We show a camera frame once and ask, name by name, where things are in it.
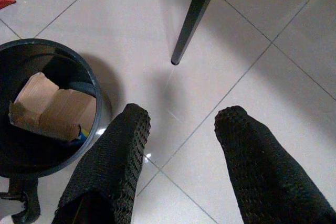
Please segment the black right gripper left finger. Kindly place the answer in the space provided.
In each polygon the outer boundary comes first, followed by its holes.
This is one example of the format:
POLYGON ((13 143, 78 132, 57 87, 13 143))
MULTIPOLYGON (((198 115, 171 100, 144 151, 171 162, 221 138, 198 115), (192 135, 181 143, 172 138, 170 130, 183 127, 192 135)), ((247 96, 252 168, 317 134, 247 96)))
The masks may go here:
POLYGON ((78 162, 53 223, 131 223, 150 127, 147 110, 127 104, 78 162))

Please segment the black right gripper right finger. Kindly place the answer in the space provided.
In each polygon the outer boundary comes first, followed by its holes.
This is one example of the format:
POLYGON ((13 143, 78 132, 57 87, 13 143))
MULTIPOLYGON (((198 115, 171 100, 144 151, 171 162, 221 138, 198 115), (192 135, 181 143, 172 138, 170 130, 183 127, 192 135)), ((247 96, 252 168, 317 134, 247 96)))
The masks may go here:
POLYGON ((215 134, 244 223, 335 223, 335 210, 302 166, 242 107, 219 111, 215 134))

